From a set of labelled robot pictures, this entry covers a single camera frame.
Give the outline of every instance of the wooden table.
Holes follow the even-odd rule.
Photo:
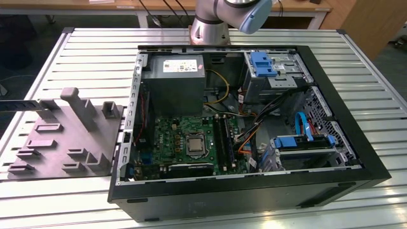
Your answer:
[[[174,0],[166,0],[178,15],[185,15]],[[194,15],[194,0],[178,0],[189,15]],[[162,0],[142,0],[151,15],[173,14]],[[310,17],[308,29],[318,29],[330,6],[322,0],[312,4],[308,0],[281,0],[284,17]],[[269,16],[278,16],[278,4],[270,9]],[[139,28],[146,28],[146,12],[138,0],[115,0],[107,4],[89,4],[87,0],[0,0],[0,14],[41,15],[135,15]]]

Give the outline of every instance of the black cable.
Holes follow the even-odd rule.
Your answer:
[[[281,1],[280,1],[280,0],[277,0],[277,1],[278,1],[278,4],[280,4],[280,12],[278,12],[278,17],[281,17],[281,16],[282,16],[282,11],[284,11],[284,8],[282,8]]]
[[[213,111],[216,111],[217,113],[222,113],[222,111],[217,110],[214,107],[212,107],[210,105],[205,104],[205,106],[208,106]]]
[[[178,4],[178,6],[182,8],[182,11],[185,12],[185,15],[186,15],[186,17],[188,17],[189,24],[192,25],[192,21],[190,21],[190,18],[189,18],[189,15],[188,15],[186,11],[185,11],[184,6],[178,3],[177,0],[176,0],[176,2],[177,2],[177,4]]]
[[[142,8],[143,8],[145,12],[146,12],[146,13],[147,13],[147,15],[150,16],[151,21],[153,21],[153,19],[154,19],[157,22],[159,22],[159,20],[157,19],[157,17],[155,17],[155,16],[153,16],[153,15],[150,14],[150,12],[147,11],[147,9],[146,9],[146,7],[145,7],[145,5],[143,5],[142,1],[141,1],[141,0],[138,0],[138,2],[141,3],[141,6],[142,6]]]
[[[177,20],[178,20],[180,26],[181,26],[181,27],[185,27],[185,26],[184,26],[184,23],[182,23],[182,21],[181,21],[181,19],[180,19],[180,17],[178,17],[178,15],[176,14],[174,10],[172,9],[172,7],[170,7],[169,4],[166,3],[166,1],[162,0],[162,2],[165,3],[165,5],[168,6],[168,8],[170,9],[172,13],[174,14],[174,16],[176,16],[176,18],[177,18]]]
[[[224,100],[218,101],[217,103],[222,106],[222,108],[225,109],[225,111],[229,112],[228,107],[226,107],[226,106],[224,105],[224,103],[222,103]]]
[[[260,126],[260,124],[262,123],[264,121],[264,117],[266,114],[269,114],[270,112],[273,112],[276,109],[278,109],[281,103],[285,101],[285,99],[293,94],[293,93],[297,93],[297,92],[302,92],[308,89],[309,87],[308,86],[302,86],[302,87],[298,87],[298,88],[294,88],[294,89],[288,89],[286,91],[284,91],[282,94],[280,94],[261,109],[261,111],[258,112],[258,114],[256,115],[254,117],[254,120],[253,120],[253,125],[248,128],[248,130],[245,130],[242,132],[242,134],[240,134],[238,136],[242,137],[244,135],[246,135],[248,133],[250,133],[254,128],[257,126]]]
[[[142,6],[143,10],[146,11],[147,15],[149,15],[150,17],[153,17],[151,14],[149,13],[149,11],[147,11],[147,9],[146,9],[143,3],[141,2],[141,0],[138,0],[138,2],[141,3],[141,6]]]

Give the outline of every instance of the power supply label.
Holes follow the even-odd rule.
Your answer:
[[[197,72],[196,60],[165,60],[162,66],[164,73]]]

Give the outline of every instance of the aluminum work surface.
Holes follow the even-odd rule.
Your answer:
[[[188,44],[186,29],[74,29],[62,33],[25,99],[58,99],[77,87],[93,105],[126,106],[137,46]],[[135,223],[106,202],[109,177],[0,183],[0,228],[400,228],[407,227],[407,113],[384,77],[336,31],[230,30],[230,43],[308,45],[392,178],[320,208]],[[15,113],[0,141],[6,177],[37,118]]]

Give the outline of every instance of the side panel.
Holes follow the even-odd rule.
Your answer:
[[[257,188],[228,192],[117,199],[113,203],[137,222],[189,219],[321,206],[365,181]]]

